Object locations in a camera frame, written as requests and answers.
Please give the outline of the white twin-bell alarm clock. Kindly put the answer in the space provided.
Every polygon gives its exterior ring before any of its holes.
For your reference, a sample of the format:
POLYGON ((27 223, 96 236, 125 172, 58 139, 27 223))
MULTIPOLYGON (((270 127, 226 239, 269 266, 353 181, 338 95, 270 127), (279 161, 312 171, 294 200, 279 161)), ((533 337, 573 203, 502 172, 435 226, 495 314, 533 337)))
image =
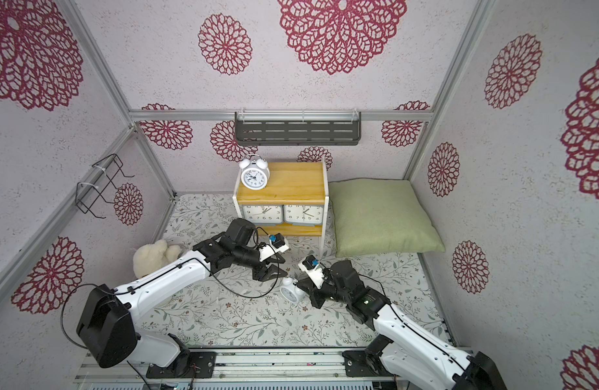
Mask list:
POLYGON ((249 154, 239 162, 239 178, 246 188, 262 190, 270 179, 269 163, 258 154, 249 154))
POLYGON ((299 304, 306 298, 306 292, 298 287, 299 281, 295 278, 285 277, 279 288, 282 296, 292 304, 299 304))

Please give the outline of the grey square alarm clock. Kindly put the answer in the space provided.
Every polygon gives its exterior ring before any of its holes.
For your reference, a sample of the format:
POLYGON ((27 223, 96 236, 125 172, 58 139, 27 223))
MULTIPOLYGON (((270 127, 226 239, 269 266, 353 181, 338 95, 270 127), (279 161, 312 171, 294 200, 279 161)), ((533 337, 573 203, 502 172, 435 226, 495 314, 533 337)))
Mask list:
POLYGON ((323 224, 323 205, 285 205, 284 221, 299 226, 317 226, 323 224))
POLYGON ((277 225, 284 222, 280 205, 242 205, 243 218, 255 225, 277 225))

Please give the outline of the wooden two-tier white-frame shelf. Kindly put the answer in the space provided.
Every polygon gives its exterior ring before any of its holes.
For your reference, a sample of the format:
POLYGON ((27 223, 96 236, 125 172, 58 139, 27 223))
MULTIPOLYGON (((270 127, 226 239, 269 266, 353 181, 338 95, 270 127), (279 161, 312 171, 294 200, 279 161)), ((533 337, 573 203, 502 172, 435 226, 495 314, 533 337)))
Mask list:
POLYGON ((324 219, 322 225, 299 226, 287 224, 285 221, 272 226, 285 236, 307 236, 319 238, 318 253, 325 253, 325 233, 327 227, 328 207, 330 203, 327 165, 325 160, 319 162, 269 162, 270 179, 262 190, 247 189, 241 182, 239 174, 236 179, 233 203, 237 216, 243 217, 242 205, 323 205, 324 219))

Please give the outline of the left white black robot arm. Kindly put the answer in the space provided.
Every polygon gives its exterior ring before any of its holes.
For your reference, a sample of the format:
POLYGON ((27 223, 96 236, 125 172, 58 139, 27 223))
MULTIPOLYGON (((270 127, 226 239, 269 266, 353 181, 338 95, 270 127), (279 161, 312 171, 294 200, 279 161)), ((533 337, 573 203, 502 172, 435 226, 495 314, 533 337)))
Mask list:
POLYGON ((84 347, 101 368, 122 362, 143 362, 174 376, 191 369, 190 349, 175 335, 148 332, 137 328, 140 319, 180 290, 233 265, 252 271, 259 282, 286 276, 279 268, 283 253, 289 249, 278 233, 252 245, 257 227, 246 219, 234 219, 225 232, 192 247, 171 264, 111 289, 96 286, 88 295, 76 328, 84 347))

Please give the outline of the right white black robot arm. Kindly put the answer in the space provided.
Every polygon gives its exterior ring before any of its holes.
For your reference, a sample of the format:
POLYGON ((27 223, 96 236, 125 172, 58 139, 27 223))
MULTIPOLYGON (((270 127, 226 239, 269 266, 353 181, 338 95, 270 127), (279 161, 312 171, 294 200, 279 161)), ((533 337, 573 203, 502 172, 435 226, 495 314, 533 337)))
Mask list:
POLYGON ((325 267, 309 255, 298 267, 306 277, 296 286, 313 307, 341 302, 356 322, 376 332, 364 350, 364 364, 374 374, 396 375, 420 389, 507 388, 490 357, 470 354, 415 323, 383 292, 365 285, 349 260, 325 267))

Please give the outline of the green pillow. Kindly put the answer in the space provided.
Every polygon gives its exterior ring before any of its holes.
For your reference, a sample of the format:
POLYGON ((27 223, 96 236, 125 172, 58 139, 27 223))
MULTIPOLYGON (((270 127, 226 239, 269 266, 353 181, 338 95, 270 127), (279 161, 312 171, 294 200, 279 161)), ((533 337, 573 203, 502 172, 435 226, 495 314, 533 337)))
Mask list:
POLYGON ((336 256, 445 251, 408 180, 331 182, 336 256))

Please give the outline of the white plush teddy bear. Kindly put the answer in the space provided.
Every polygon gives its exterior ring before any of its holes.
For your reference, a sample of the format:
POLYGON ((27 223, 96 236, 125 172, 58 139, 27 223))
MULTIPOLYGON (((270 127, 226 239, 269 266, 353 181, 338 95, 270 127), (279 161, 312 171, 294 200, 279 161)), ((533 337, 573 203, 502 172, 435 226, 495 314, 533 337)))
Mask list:
POLYGON ((180 245, 171 245, 166 240, 158 240, 153 244, 143 245, 133 255, 133 271, 137 279, 176 261, 182 254, 180 245))

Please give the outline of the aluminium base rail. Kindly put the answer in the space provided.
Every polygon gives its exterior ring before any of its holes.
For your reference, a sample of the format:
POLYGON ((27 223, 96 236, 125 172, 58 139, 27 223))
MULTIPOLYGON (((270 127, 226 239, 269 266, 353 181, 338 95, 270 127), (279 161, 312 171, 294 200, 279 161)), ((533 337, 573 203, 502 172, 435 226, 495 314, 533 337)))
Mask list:
POLYGON ((87 355, 73 389, 443 389, 392 344, 372 368, 363 348, 194 349, 187 372, 142 362, 100 367, 87 355))

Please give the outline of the grey wall-mounted metal shelf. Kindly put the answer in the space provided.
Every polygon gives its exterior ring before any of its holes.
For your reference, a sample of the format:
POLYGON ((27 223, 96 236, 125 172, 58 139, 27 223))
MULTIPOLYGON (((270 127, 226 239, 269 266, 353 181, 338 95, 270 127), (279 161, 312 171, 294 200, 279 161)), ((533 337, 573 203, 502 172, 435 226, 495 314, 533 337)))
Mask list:
POLYGON ((317 115, 235 113, 235 140, 240 146, 356 146, 362 136, 358 111, 317 115))

